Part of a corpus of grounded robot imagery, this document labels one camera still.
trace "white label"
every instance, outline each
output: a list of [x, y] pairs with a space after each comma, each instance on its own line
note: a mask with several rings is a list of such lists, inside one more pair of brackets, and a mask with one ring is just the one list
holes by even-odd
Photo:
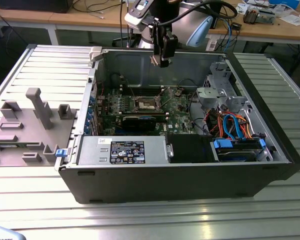
[[99, 138], [98, 144], [111, 144], [112, 138]]

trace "black plastic cover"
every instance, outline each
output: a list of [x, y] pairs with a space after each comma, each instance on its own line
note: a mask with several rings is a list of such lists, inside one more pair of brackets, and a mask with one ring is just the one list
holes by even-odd
[[168, 134], [167, 144], [172, 145], [173, 157], [170, 163], [212, 163], [214, 154], [212, 138], [198, 134]]

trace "floor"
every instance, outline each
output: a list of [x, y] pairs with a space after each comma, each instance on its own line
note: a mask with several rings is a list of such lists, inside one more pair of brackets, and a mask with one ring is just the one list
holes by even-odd
[[[28, 43], [32, 44], [50, 44], [48, 32], [44, 29], [38, 28], [14, 28]], [[4, 37], [0, 38], [0, 84], [8, 74], [9, 70], [14, 66], [19, 56], [24, 51], [26, 45], [22, 40], [8, 27], [2, 29]], [[71, 30], [59, 30], [58, 38], [61, 45], [72, 45], [72, 46], [103, 46], [111, 47], [112, 39], [119, 38], [119, 33], [114, 32], [93, 32], [92, 38], [94, 44], [89, 43], [88, 34], [85, 31], [71, 31]], [[238, 41], [235, 49], [230, 48], [229, 51], [242, 52], [244, 41]], [[257, 53], [261, 48], [262, 43], [251, 42], [245, 51], [248, 53]], [[206, 48], [205, 44], [202, 47], [196, 49], [196, 51], [204, 51]], [[275, 43], [273, 46], [269, 46], [266, 54], [273, 56], [279, 64], [286, 71], [289, 70], [292, 62], [293, 55], [295, 54], [286, 44]], [[292, 79], [300, 87], [300, 66], [292, 75]]]

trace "blue cable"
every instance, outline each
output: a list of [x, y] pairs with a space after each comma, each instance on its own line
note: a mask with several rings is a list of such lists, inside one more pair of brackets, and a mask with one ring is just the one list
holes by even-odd
[[228, 42], [226, 43], [226, 46], [225, 46], [225, 49], [223, 50], [224, 52], [227, 50], [227, 48], [229, 47], [229, 43], [230, 43], [230, 39], [231, 39], [231, 28], [230, 28], [230, 25], [229, 23], [222, 19], [227, 25], [228, 25], [228, 32], [229, 32], [229, 39], [228, 39]]
[[244, 134], [240, 131], [240, 127], [239, 127], [239, 122], [238, 122], [238, 119], [236, 118], [236, 116], [232, 115], [232, 114], [228, 114], [228, 115], [225, 115], [225, 117], [223, 118], [223, 130], [224, 132], [232, 139], [232, 140], [235, 140], [235, 137], [230, 133], [228, 132], [227, 130], [227, 119], [229, 117], [232, 117], [233, 120], [234, 120], [234, 125], [235, 125], [235, 130], [236, 130], [236, 134], [238, 135], [239, 138], [243, 139], [245, 136]]

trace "blue latch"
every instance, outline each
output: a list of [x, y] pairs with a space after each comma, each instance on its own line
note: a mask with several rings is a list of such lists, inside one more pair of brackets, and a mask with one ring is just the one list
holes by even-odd
[[266, 147], [266, 142], [265, 142], [264, 139], [260, 139], [260, 140], [259, 140], [259, 143], [260, 143], [260, 145], [261, 145], [261, 147], [262, 147], [263, 149]]
[[224, 149], [224, 148], [233, 148], [234, 146], [232, 145], [232, 142], [230, 139], [216, 139], [213, 142], [214, 148], [218, 149]]
[[68, 150], [60, 148], [55, 152], [55, 156], [57, 158], [60, 158], [60, 157], [64, 158], [64, 157], [68, 156]]

